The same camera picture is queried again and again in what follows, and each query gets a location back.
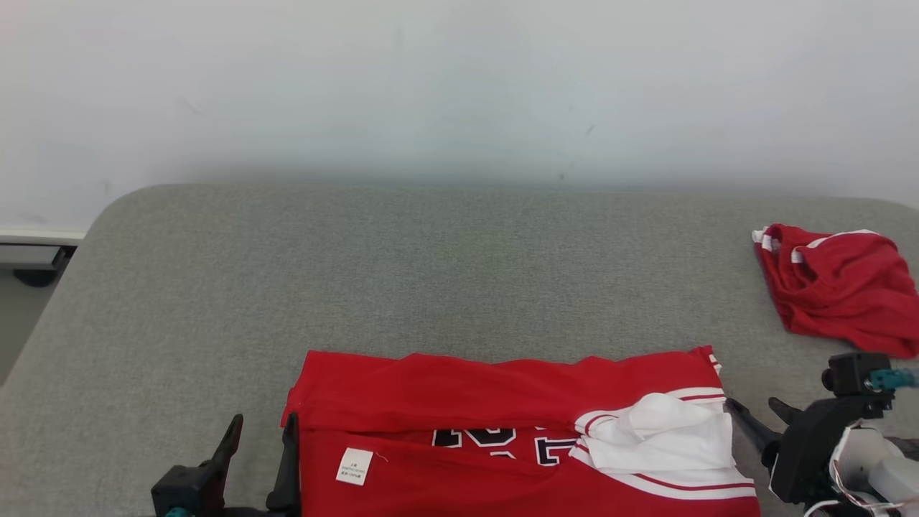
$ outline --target gray table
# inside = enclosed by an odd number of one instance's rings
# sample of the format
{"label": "gray table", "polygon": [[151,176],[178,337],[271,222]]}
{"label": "gray table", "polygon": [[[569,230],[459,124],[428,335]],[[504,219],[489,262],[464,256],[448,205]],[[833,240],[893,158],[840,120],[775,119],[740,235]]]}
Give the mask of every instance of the gray table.
{"label": "gray table", "polygon": [[[712,343],[729,394],[826,396],[829,356],[785,332],[750,231],[869,228],[919,264],[919,213],[838,199],[169,186],[103,213],[0,391],[0,513],[152,514],[171,465],[246,417],[227,500],[261,505],[309,349],[571,362]],[[903,393],[885,424],[919,428]],[[735,437],[764,515],[795,515]]]}

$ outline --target black caster wheel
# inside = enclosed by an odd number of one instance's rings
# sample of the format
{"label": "black caster wheel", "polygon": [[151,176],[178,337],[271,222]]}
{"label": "black caster wheel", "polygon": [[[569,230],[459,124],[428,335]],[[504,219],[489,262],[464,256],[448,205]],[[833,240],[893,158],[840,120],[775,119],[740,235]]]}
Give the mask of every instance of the black caster wheel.
{"label": "black caster wheel", "polygon": [[13,276],[29,287],[48,287],[57,280],[55,270],[13,270]]}

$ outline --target wall baseboard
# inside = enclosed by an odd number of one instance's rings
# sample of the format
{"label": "wall baseboard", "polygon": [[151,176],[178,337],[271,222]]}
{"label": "wall baseboard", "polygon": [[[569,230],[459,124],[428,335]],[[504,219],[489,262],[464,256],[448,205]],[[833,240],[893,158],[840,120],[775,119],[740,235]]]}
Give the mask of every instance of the wall baseboard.
{"label": "wall baseboard", "polygon": [[0,244],[44,244],[80,246],[86,232],[59,230],[5,230],[0,228]]}

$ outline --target folded jersey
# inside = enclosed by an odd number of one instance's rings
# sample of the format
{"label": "folded jersey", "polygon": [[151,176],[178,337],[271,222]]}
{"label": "folded jersey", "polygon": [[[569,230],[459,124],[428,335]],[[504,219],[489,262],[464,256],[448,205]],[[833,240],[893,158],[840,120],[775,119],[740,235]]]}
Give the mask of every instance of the folded jersey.
{"label": "folded jersey", "polygon": [[303,514],[756,516],[719,368],[711,347],[576,364],[310,351],[285,410]]}

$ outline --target white tag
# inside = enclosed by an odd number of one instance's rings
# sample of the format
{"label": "white tag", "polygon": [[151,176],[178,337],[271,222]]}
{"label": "white tag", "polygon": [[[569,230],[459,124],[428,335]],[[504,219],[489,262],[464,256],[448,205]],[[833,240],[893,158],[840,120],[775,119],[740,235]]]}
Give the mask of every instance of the white tag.
{"label": "white tag", "polygon": [[372,457],[371,451],[348,447],[342,456],[342,463],[338,466],[338,476],[335,476],[335,479],[363,487],[367,471],[370,470],[370,458]]}

